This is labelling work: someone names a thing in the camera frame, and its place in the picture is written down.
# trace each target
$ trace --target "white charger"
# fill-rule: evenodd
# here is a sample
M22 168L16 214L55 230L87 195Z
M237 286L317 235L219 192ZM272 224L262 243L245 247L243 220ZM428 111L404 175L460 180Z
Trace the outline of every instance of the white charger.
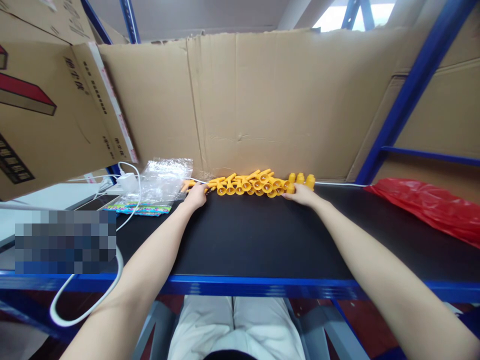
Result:
M126 193L133 193L139 188L139 181L135 178L133 172L123 173L120 177L116 178L116 182L120 184Z

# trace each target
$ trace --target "forearm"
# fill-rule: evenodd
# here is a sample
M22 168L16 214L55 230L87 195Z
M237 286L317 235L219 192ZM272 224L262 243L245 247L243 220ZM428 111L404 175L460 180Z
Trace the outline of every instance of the forearm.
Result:
M131 358L150 307L172 270L194 211L192 206L180 204L145 240L128 261L116 287L81 327L63 359Z
M476 359L479 341L405 264L330 203L313 209L409 359Z

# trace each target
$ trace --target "red plastic bag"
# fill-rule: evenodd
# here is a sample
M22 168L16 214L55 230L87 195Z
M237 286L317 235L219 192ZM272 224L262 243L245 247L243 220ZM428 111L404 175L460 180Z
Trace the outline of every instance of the red plastic bag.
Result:
M365 187L431 227L480 249L480 206L421 181L385 178Z

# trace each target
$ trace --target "person's left hand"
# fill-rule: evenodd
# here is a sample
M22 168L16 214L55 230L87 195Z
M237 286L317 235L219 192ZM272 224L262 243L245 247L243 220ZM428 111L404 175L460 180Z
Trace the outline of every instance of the person's left hand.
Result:
M183 203L192 207L194 211L197 210L198 208L202 207L207 201L207 197L205 196L205 189L208 188L209 187L207 184L201 184L197 182L195 186L190 189Z

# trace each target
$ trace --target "black tabletop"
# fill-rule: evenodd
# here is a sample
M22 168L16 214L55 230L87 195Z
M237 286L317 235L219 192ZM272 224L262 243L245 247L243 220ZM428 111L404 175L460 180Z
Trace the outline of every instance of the black tabletop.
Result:
M480 283L480 250L361 187L315 192L365 229L424 281ZM127 262L167 218L134 216L117 234ZM120 225L126 215L118 217ZM109 271L115 272L115 260ZM322 221L283 197L208 195L183 235L172 275L351 280Z

